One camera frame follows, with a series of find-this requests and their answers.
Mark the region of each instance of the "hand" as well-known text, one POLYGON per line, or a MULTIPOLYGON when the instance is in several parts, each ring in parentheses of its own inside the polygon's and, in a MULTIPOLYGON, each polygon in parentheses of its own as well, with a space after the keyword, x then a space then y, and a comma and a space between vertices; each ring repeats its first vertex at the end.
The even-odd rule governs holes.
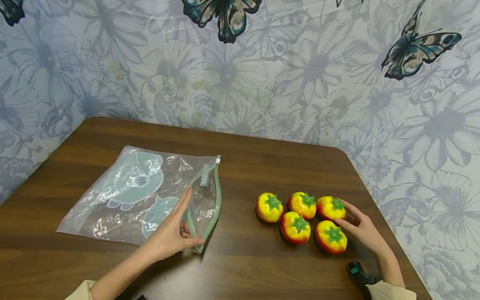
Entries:
POLYGON ((348 215, 345 220, 336 219, 335 223, 337 225, 343 228, 344 231, 357 237, 375 256, 390 249, 366 214, 346 201, 342 200, 342 203, 346 205, 345 210, 348 212, 348 215))
POLYGON ((204 243, 198 237, 191 238, 188 224, 181 221, 191 197, 192 188, 188 187, 170 214, 140 247, 140 250, 149 257, 151 263, 204 243))

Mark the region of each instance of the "sleeve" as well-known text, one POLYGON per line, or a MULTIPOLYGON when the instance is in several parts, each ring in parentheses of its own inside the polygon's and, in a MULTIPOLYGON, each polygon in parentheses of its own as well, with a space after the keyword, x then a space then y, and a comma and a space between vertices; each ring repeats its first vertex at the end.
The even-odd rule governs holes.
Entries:
POLYGON ((90 288, 95 283, 92 280, 85 280, 82 284, 68 296, 65 300, 93 300, 92 295, 90 295, 90 288))
POLYGON ((372 300, 416 300, 417 294, 405 288, 394 287, 386 282, 379 281, 368 285, 372 300))

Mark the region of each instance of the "ziplock bag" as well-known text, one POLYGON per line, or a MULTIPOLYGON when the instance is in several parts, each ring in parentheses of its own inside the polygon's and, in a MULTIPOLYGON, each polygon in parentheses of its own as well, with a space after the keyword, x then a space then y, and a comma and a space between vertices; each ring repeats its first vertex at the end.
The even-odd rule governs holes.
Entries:
MULTIPOLYGON (((126 146, 115 163, 63 218, 57 232, 142 244, 169 215, 185 187, 183 216, 192 237, 206 239, 218 219, 220 156, 186 156, 126 146)), ((201 253, 203 245, 192 249, 201 253)))

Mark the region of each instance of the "wallpaper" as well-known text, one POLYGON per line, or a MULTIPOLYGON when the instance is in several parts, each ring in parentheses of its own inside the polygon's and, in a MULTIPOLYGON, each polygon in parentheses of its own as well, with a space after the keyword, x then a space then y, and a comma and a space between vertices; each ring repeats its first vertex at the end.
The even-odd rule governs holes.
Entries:
POLYGON ((478 1, 0 0, 0 12, 0 203, 93 116, 333 146, 432 297, 480 299, 478 1))

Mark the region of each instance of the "toy tomato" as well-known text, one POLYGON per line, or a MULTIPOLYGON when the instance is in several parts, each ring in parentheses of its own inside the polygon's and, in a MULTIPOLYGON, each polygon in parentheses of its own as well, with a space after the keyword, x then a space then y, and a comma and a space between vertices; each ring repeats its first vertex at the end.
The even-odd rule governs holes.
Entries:
POLYGON ((310 224, 296 212, 283 215, 280 229, 285 238, 293 244, 305 244, 310 238, 310 224))
POLYGON ((312 219, 317 211, 315 197, 311 197, 305 192, 293 193, 288 200, 288 207, 292 212, 303 216, 305 220, 312 219))
POLYGON ((258 216, 265 222, 275 223, 283 214, 283 205, 280 200, 270 192, 264 192, 257 200, 258 216))
POLYGON ((324 196, 317 200, 317 213, 325 220, 345 219, 345 204, 342 199, 324 196))
POLYGON ((342 228, 332 221, 319 222, 315 228, 315 238, 320 246, 330 254, 341 254, 347 247, 347 237, 342 228))

